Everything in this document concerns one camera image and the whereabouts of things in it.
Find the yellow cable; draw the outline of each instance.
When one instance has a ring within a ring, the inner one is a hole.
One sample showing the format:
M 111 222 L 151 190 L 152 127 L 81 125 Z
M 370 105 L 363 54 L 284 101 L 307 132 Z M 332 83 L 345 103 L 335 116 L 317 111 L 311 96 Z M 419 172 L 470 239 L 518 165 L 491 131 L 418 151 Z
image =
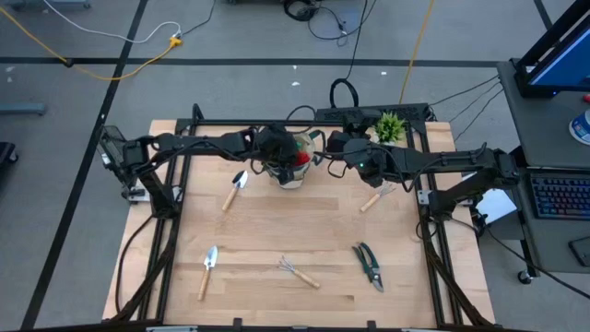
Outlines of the yellow cable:
M 432 7 L 434 6 L 434 0 L 431 0 L 431 3 L 428 5 L 428 11 L 426 12 L 426 16 L 424 16 L 424 22 L 422 23 L 422 28 L 420 29 L 420 34 L 418 35 L 418 39 L 416 40 L 416 46 L 414 46 L 414 53 L 412 54 L 412 58 L 409 60 L 409 66 L 407 67 L 406 78 L 404 78 L 404 85 L 402 85 L 402 92 L 399 95 L 399 103 L 402 103 L 404 99 L 404 91 L 406 90 L 407 80 L 409 79 L 409 73 L 412 71 L 412 66 L 414 65 L 414 60 L 416 60 L 416 56 L 418 55 L 418 48 L 420 47 L 420 43 L 422 42 L 422 36 L 424 35 L 424 31 L 426 30 L 426 26 L 428 25 L 428 19 L 431 16 Z
M 35 37 L 32 33 L 30 33 L 27 29 L 25 29 L 25 27 L 23 27 L 20 23 L 18 23 L 16 18 L 13 18 L 12 15 L 10 15 L 3 7 L 0 6 L 0 13 L 4 14 L 10 21 L 12 21 L 12 23 L 14 23 L 19 29 L 21 29 L 29 38 L 31 38 L 32 40 L 34 40 L 35 42 L 37 42 L 42 48 L 45 49 L 45 51 L 49 52 L 51 55 L 55 56 L 56 58 L 58 58 L 61 62 L 63 62 L 64 64 L 67 64 L 67 59 L 65 59 L 62 55 L 58 54 L 56 51 L 52 50 L 49 46 L 45 45 L 42 41 L 40 41 L 39 39 L 37 39 L 37 37 Z M 164 51 L 163 53 L 161 53 L 160 55 L 156 56 L 155 58 L 146 61 L 144 64 L 142 64 L 141 66 L 139 66 L 136 70 L 132 71 L 129 74 L 125 74 L 121 77 L 102 77 L 99 75 L 96 75 L 94 73 L 92 73 L 91 71 L 87 70 L 84 67 L 80 67 L 77 65 L 74 65 L 73 67 L 75 68 L 75 70 L 82 72 L 84 74 L 87 74 L 91 77 L 94 77 L 96 79 L 100 79 L 100 80 L 105 80 L 105 81 L 114 81 L 114 80 L 122 80 L 128 77 L 131 77 L 135 74 L 137 74 L 141 69 L 143 69 L 146 65 L 149 65 L 155 61 L 158 61 L 159 59 L 161 59 L 162 57 L 164 57 L 166 54 L 168 54 L 168 52 L 170 50 L 172 50 L 174 47 L 179 46 L 183 44 L 183 42 L 181 40 L 179 40 L 178 38 L 175 37 L 171 37 L 170 38 L 170 46 L 168 46 L 168 48 L 166 49 L 166 51 Z

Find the floor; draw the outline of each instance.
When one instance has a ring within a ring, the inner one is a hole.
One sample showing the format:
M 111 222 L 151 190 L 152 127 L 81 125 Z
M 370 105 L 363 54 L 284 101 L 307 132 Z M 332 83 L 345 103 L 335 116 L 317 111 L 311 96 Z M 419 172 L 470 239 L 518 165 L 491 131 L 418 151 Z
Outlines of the floor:
M 86 27 L 126 35 L 138 5 L 145 2 L 95 0 L 90 10 L 65 10 Z M 552 20 L 571 2 L 542 0 Z M 357 58 L 398 61 L 392 66 L 374 61 L 354 67 L 350 80 L 359 91 L 360 104 L 397 103 L 428 3 L 377 3 L 363 26 Z M 186 30 L 207 17 L 211 4 L 209 0 L 149 0 L 137 37 L 143 38 L 165 20 L 177 20 Z M 324 5 L 349 27 L 358 24 L 361 1 L 326 1 Z M 103 58 L 104 65 L 85 67 L 112 76 L 123 41 L 74 30 L 53 13 L 13 14 L 65 56 Z M 313 28 L 337 35 L 330 19 L 318 18 Z M 521 56 L 544 29 L 533 0 L 437 1 L 418 54 L 422 62 L 412 71 L 404 102 L 437 101 L 493 77 L 491 62 Z M 149 42 L 134 45 L 130 62 L 161 53 L 173 30 L 165 27 Z M 181 62 L 203 61 L 149 66 L 105 98 L 108 82 L 62 65 L 19 60 L 49 55 L 0 18 L 0 100 L 37 101 L 48 108 L 43 117 L 7 115 L 0 121 L 0 140 L 16 143 L 20 153 L 20 161 L 3 176 L 0 186 L 0 330 L 21 327 L 99 110 L 108 109 L 106 122 L 133 137 L 145 134 L 152 119 L 188 117 L 195 102 L 205 117 L 219 119 L 283 118 L 300 104 L 327 107 L 329 85 L 348 70 L 333 64 L 350 58 L 354 41 L 350 37 L 348 44 L 338 47 L 333 41 L 316 40 L 304 23 L 287 18 L 274 0 L 240 0 L 237 5 L 218 0 L 211 21 L 185 36 L 184 45 L 168 56 Z M 313 60 L 298 65 L 298 60 L 290 59 Z M 135 68 L 126 65 L 124 73 Z M 457 134 L 493 93 L 453 121 Z M 477 95 L 473 92 L 435 106 L 439 120 L 451 119 Z M 336 100 L 338 105 L 351 104 L 344 90 L 336 92 Z M 518 145 L 502 95 L 461 136 L 457 147 L 473 148 L 483 141 L 505 150 Z M 128 211 L 119 190 L 95 154 L 35 327 L 100 321 Z M 507 243 L 518 247 L 518 243 Z M 589 302 L 549 278 L 522 286 L 515 278 L 523 268 L 521 262 L 489 238 L 481 240 L 480 250 L 498 323 L 542 331 L 577 331 L 588 326 Z M 560 277 L 590 291 L 585 275 Z

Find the blue screen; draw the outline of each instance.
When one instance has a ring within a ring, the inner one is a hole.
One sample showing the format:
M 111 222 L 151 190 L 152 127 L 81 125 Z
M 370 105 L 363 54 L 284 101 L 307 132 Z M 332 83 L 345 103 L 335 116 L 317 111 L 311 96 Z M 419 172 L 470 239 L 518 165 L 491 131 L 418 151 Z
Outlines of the blue screen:
M 533 77 L 530 84 L 590 88 L 590 29 Z

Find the red object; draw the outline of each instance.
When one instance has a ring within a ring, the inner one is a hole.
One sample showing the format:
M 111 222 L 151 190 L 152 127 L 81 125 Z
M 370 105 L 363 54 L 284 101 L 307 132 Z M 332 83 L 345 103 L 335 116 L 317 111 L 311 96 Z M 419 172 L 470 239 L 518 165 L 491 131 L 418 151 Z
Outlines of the red object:
M 305 152 L 297 152 L 297 161 L 295 161 L 295 166 L 301 166 L 310 162 L 310 156 Z

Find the white cable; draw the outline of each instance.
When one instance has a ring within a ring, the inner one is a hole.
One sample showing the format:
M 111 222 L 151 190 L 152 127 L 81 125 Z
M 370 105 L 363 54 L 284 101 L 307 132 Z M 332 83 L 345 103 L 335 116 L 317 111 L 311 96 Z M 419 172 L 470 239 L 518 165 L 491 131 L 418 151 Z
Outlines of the white cable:
M 159 28 L 161 28 L 161 27 L 163 27 L 163 26 L 165 26 L 165 25 L 168 25 L 168 24 L 173 24 L 173 25 L 175 25 L 176 27 L 178 27 L 178 29 L 176 30 L 176 33 L 174 34 L 175 36 L 177 36 L 177 37 L 180 37 L 180 36 L 182 35 L 182 33 L 183 33 L 183 32 L 182 32 L 182 30 L 181 30 L 181 25 L 180 25 L 180 24 L 178 24 L 177 22 L 172 22 L 172 21 L 169 21 L 169 22 L 164 22 L 164 23 L 162 23 L 162 24 L 158 25 L 158 26 L 157 26 L 157 27 L 156 27 L 156 28 L 155 28 L 155 29 L 154 29 L 154 30 L 153 30 L 153 31 L 152 31 L 152 32 L 149 34 L 149 36 L 147 36 L 147 38 L 145 38 L 143 41 L 132 41 L 132 40 L 126 39 L 124 36 L 120 36 L 120 35 L 117 35 L 117 34 L 113 34 L 113 33 L 107 33 L 107 32 L 102 32 L 102 31 L 96 31 L 96 30 L 90 30 L 90 29 L 86 29 L 86 28 L 80 27 L 80 26 L 79 26 L 79 25 L 77 25 L 75 22 L 73 22 L 73 21 L 72 21 L 72 20 L 70 20 L 69 18 L 65 17 L 65 16 L 64 16 L 64 14 L 60 13 L 60 12 L 59 12 L 57 9 L 55 9 L 55 8 L 54 8 L 54 7 L 53 7 L 53 6 L 52 6 L 52 5 L 49 3 L 49 1 L 47 1 L 47 0 L 43 0 L 43 2 L 45 3 L 45 5 L 47 5 L 47 6 L 48 6 L 48 7 L 49 7 L 49 8 L 50 8 L 50 9 L 51 9 L 51 10 L 52 10 L 52 11 L 53 11 L 55 14 L 57 14 L 59 17 L 61 17 L 61 18 L 65 19 L 65 21 L 67 21 L 68 23 L 70 23 L 71 25 L 73 25 L 74 27 L 76 27 L 76 28 L 78 28 L 78 29 L 80 29 L 80 30 L 82 30 L 82 31 L 89 32 L 89 33 L 96 33 L 96 34 L 99 34 L 99 35 L 102 35 L 102 36 L 115 37 L 115 38 L 119 38 L 119 39 L 122 39 L 122 40 L 124 40 L 124 41 L 127 41 L 127 42 L 133 42 L 133 43 L 144 43 L 144 42 L 147 42 L 147 41 L 149 41 L 149 39 L 151 38 L 151 36 L 153 36 L 153 35 L 154 35 L 154 33 L 156 33 L 156 31 L 158 31 L 158 29 L 159 29 Z

